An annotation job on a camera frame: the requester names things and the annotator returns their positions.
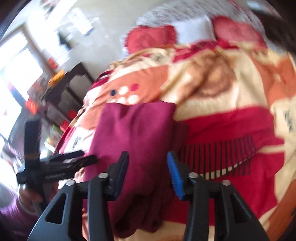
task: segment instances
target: person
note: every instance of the person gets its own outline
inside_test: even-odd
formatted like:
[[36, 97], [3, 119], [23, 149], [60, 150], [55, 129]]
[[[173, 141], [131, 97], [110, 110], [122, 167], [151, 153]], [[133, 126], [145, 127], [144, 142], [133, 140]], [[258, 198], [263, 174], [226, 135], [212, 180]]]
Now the person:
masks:
[[[58, 190], [58, 182], [54, 184], [51, 200]], [[20, 186], [19, 196], [15, 196], [11, 204], [0, 209], [0, 233], [2, 241], [26, 241], [38, 216], [33, 207], [33, 202], [42, 202], [42, 197], [26, 188]]]

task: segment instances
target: purple sleeve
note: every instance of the purple sleeve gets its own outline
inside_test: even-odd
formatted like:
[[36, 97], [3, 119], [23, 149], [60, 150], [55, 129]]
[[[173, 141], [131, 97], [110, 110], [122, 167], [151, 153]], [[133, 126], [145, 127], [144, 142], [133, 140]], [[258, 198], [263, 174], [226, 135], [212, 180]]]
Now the purple sleeve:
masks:
[[27, 240], [38, 217], [24, 211], [17, 196], [9, 206], [1, 208], [0, 212], [4, 222], [13, 231], [17, 240]]

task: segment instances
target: folded towel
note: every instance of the folded towel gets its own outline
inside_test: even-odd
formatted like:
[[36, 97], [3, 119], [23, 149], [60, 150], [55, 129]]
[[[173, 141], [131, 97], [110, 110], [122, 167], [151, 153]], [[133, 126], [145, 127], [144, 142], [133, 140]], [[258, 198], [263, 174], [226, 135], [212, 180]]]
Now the folded towel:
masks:
[[122, 193], [109, 202], [114, 235], [129, 237], [137, 229], [155, 232], [162, 207], [173, 197], [166, 155], [178, 151], [187, 125], [173, 120], [175, 104], [157, 101], [126, 106], [107, 103], [102, 111], [89, 154], [99, 162], [85, 168], [90, 180], [118, 160], [122, 151], [130, 161]]

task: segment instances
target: polka dots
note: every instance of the polka dots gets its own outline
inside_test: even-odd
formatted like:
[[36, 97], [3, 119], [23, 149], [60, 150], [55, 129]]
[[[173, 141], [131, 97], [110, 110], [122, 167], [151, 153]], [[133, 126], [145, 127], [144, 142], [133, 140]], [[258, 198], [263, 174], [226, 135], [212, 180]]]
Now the polka dots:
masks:
[[127, 86], [122, 86], [122, 87], [119, 89], [119, 91], [118, 91], [118, 93], [119, 93], [120, 95], [125, 95], [127, 92], [128, 92], [128, 87], [127, 87]]
[[131, 95], [128, 97], [129, 104], [135, 104], [139, 101], [139, 97], [137, 95]]
[[111, 96], [115, 96], [116, 95], [116, 90], [111, 90]]
[[131, 91], [136, 91], [136, 90], [138, 90], [138, 89], [139, 89], [139, 84], [137, 84], [137, 83], [132, 84], [132, 85], [130, 86], [130, 90], [131, 90]]
[[125, 103], [126, 103], [126, 99], [125, 99], [125, 97], [120, 97], [120, 98], [116, 101], [116, 103], [125, 104]]

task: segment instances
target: patterned blanket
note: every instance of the patterned blanket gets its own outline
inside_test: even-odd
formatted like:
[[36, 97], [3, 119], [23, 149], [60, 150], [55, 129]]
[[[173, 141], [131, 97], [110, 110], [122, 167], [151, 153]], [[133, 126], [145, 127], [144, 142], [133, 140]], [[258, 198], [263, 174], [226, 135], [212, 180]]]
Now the patterned blanket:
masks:
[[[99, 77], [58, 149], [87, 152], [106, 102], [173, 102], [174, 119], [189, 125], [180, 160], [206, 179], [229, 179], [276, 241], [296, 208], [295, 93], [289, 53], [224, 41], [145, 49]], [[187, 210], [174, 199], [157, 232], [127, 240], [181, 240]]]

